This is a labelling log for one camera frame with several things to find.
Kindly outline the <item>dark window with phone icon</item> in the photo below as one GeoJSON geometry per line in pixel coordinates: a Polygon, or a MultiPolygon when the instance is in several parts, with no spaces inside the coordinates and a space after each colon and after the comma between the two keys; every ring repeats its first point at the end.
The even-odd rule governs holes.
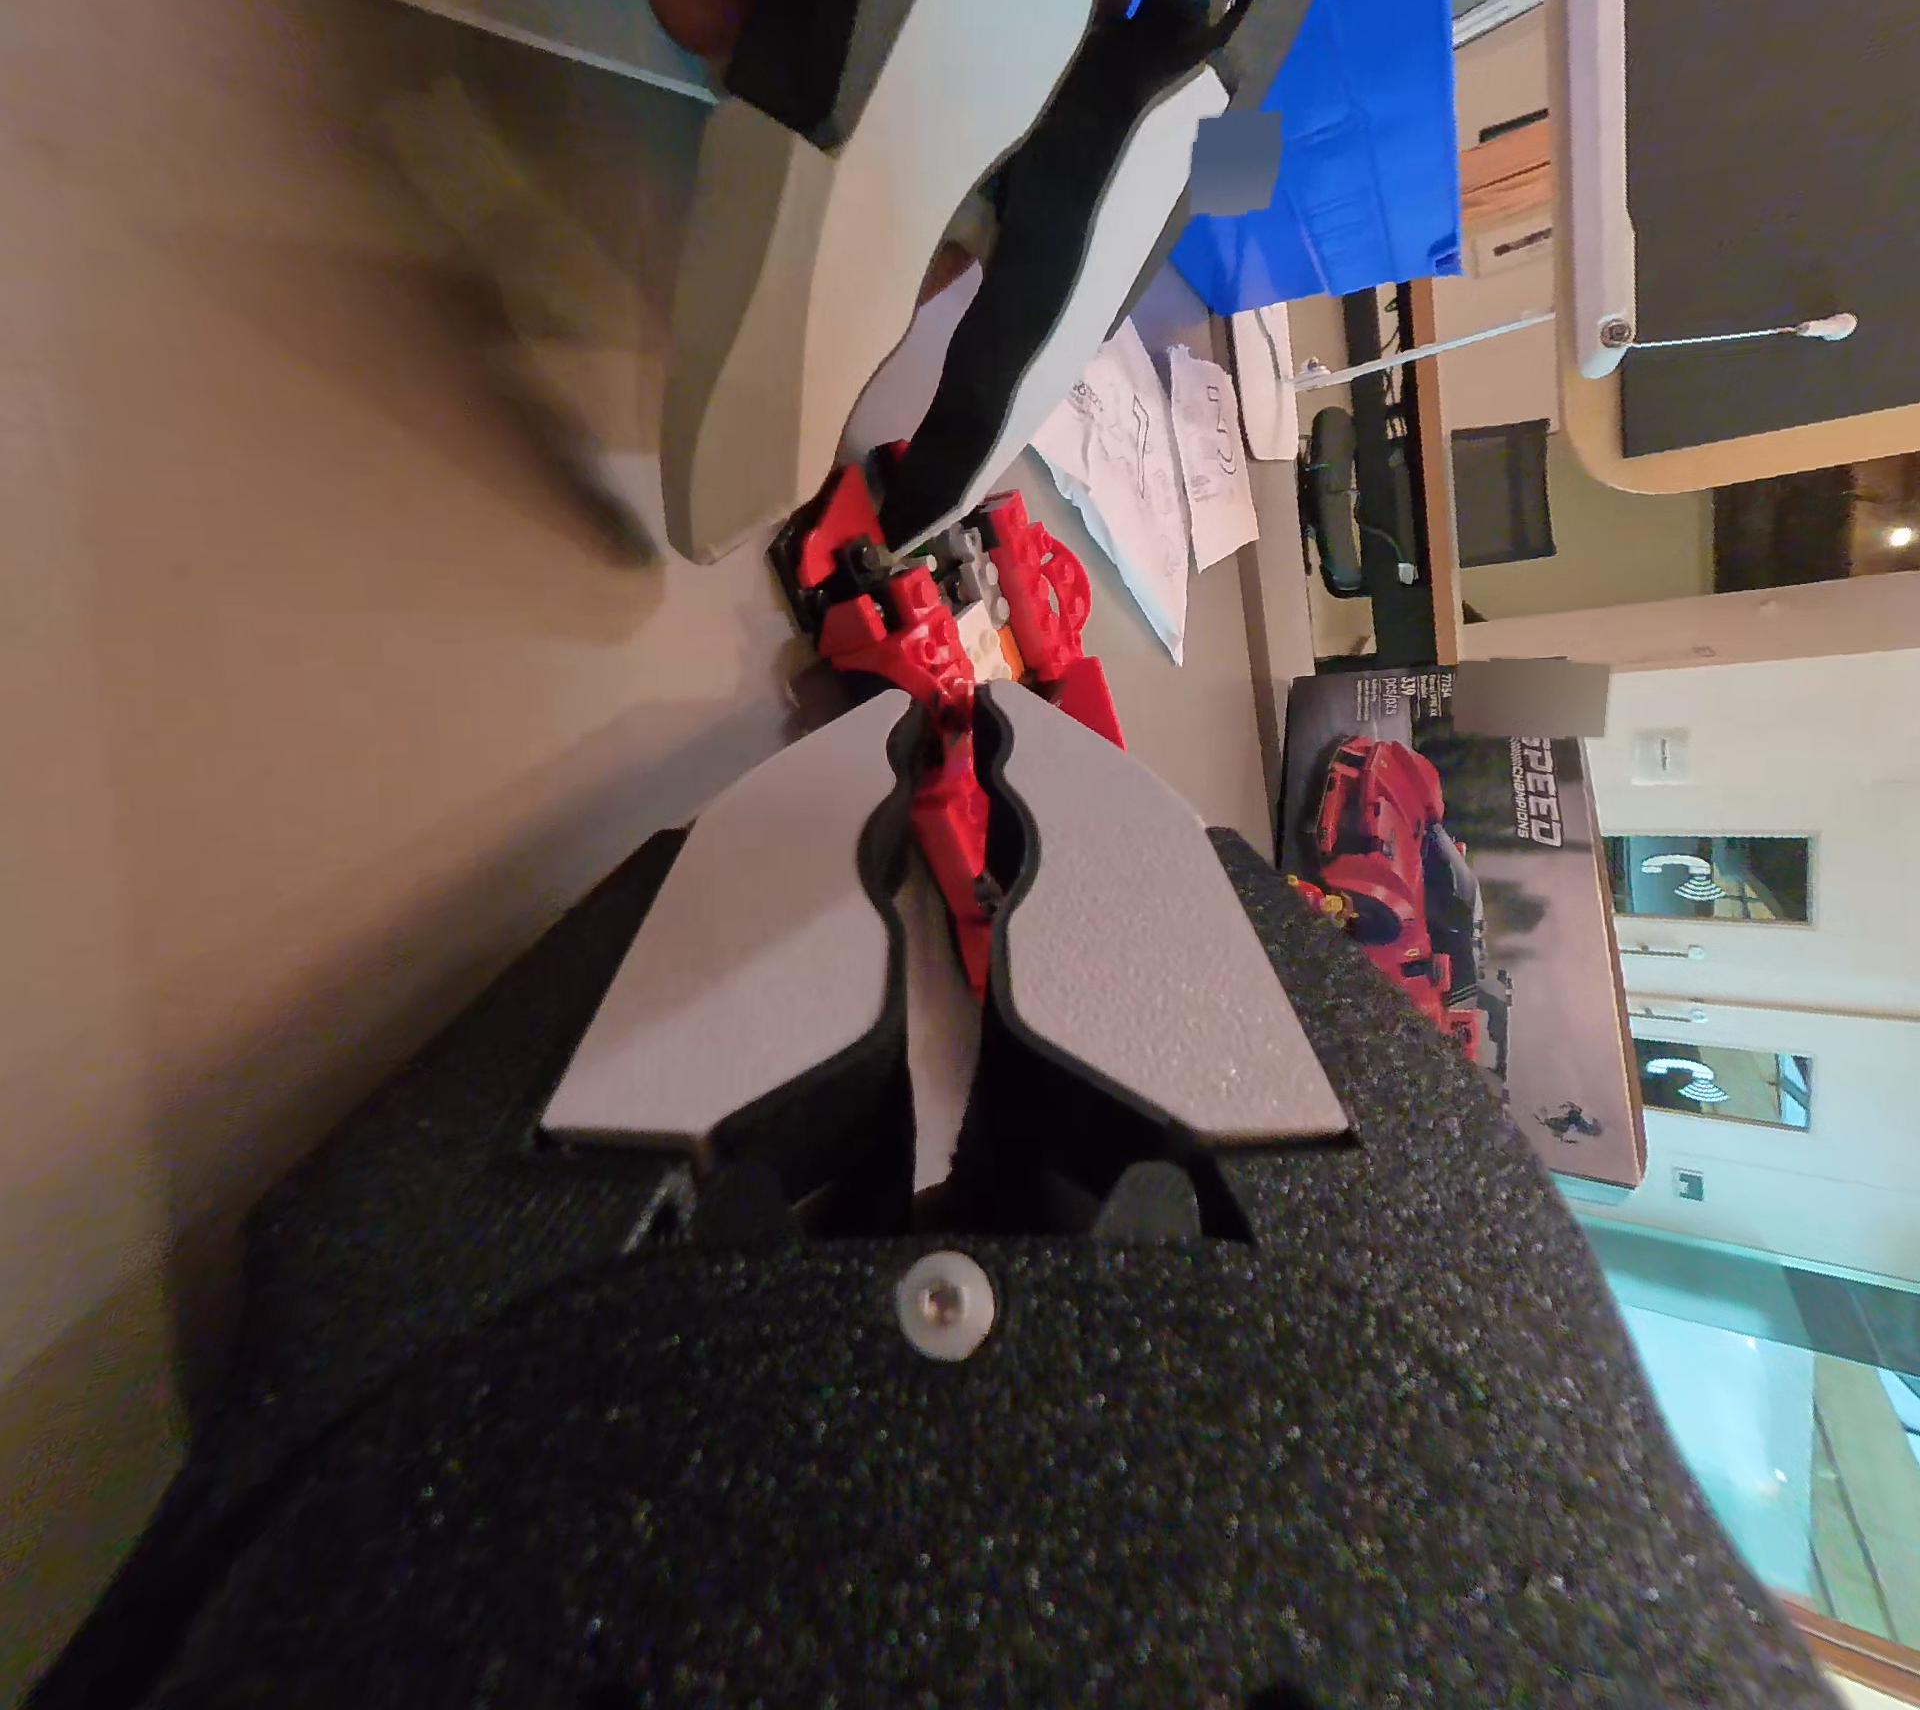
{"type": "Polygon", "coordinates": [[[1607,835],[1614,917],[1646,922],[1812,922],[1812,842],[1803,835],[1607,835]]]}
{"type": "Polygon", "coordinates": [[[1636,1059],[1646,1112],[1791,1133],[1810,1127],[1810,1057],[1636,1038],[1636,1059]]]}

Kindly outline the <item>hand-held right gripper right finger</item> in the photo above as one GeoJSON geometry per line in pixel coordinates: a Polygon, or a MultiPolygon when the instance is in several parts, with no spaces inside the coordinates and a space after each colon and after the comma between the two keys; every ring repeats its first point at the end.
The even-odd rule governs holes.
{"type": "Polygon", "coordinates": [[[1018,829],[988,973],[1012,1038],[1199,1149],[1348,1133],[1186,796],[1012,681],[976,702],[976,728],[1018,829]]]}

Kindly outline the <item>black office chair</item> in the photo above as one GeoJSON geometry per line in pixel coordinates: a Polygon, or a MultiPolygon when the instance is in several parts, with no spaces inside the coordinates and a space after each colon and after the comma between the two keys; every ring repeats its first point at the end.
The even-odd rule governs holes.
{"type": "Polygon", "coordinates": [[[1409,294],[1342,294],[1340,327],[1348,402],[1317,393],[1307,424],[1299,509],[1330,622],[1317,655],[1334,667],[1375,660],[1415,667],[1430,660],[1430,542],[1421,515],[1417,394],[1409,352],[1409,294]]]}

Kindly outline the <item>red toy brick car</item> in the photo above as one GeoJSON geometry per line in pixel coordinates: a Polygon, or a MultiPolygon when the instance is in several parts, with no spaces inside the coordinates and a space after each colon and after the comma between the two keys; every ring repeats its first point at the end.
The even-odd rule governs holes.
{"type": "Polygon", "coordinates": [[[766,557],[805,645],[852,685],[898,685],[927,713],[911,839],[940,884],[965,986],[984,999],[1001,878],[988,876],[988,792],[971,710],[988,681],[1026,685],[1124,747],[1113,693],[1080,633],[1093,576],[988,493],[929,539],[884,546],[880,509],[906,444],[880,444],[827,469],[768,539],[766,557]]]}

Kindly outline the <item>toy car cardboard box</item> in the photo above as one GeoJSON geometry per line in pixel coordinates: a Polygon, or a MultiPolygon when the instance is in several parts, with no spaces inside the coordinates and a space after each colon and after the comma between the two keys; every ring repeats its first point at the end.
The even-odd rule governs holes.
{"type": "Polygon", "coordinates": [[[1348,937],[1497,1089],[1545,1171],[1629,1194],[1629,1045],[1590,736],[1609,667],[1323,667],[1286,696],[1273,861],[1359,898],[1348,937]]]}

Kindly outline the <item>large white paper bag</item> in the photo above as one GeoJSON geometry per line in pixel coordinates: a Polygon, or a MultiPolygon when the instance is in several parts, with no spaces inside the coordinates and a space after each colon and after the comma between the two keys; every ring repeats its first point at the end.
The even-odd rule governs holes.
{"type": "Polygon", "coordinates": [[[1190,572],[1186,496],[1166,379],[1131,318],[1119,322],[1045,414],[1032,446],[1119,572],[1170,663],[1181,663],[1190,572]]]}

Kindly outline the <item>blue plastic storage bin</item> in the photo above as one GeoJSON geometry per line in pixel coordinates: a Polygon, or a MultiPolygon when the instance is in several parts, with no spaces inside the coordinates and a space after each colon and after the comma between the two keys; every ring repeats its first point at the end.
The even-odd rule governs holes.
{"type": "Polygon", "coordinates": [[[1234,121],[1273,121],[1257,197],[1186,183],[1131,294],[1166,263],[1217,311],[1460,275],[1451,0],[1225,0],[1205,60],[1234,121]]]}

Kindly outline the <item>black panel with wooden frame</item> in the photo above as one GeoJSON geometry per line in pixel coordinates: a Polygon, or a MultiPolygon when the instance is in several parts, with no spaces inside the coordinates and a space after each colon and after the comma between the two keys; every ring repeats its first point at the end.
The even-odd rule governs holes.
{"type": "Polygon", "coordinates": [[[1920,394],[1920,0],[1623,0],[1623,455],[1920,394]]]}

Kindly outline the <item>small white paper bag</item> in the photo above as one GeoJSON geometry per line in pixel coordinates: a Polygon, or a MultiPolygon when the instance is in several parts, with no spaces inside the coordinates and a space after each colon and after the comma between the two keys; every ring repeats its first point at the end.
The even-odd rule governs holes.
{"type": "Polygon", "coordinates": [[[1170,343],[1170,424],[1186,493],[1190,572],[1212,572],[1257,542],[1261,526],[1234,379],[1186,343],[1170,343]]]}

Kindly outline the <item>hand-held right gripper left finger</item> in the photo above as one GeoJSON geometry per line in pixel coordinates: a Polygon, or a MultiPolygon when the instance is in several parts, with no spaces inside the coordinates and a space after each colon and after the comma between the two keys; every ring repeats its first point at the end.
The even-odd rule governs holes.
{"type": "Polygon", "coordinates": [[[540,1113],[547,1137],[717,1149],[904,1015],[921,721],[890,685],[708,796],[540,1113]]]}

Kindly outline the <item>black monitor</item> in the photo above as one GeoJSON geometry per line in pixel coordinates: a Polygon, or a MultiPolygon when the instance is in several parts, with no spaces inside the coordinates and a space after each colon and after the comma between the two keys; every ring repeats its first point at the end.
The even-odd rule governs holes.
{"type": "Polygon", "coordinates": [[[1544,560],[1554,553],[1545,438],[1545,419],[1451,432],[1460,565],[1544,560]]]}

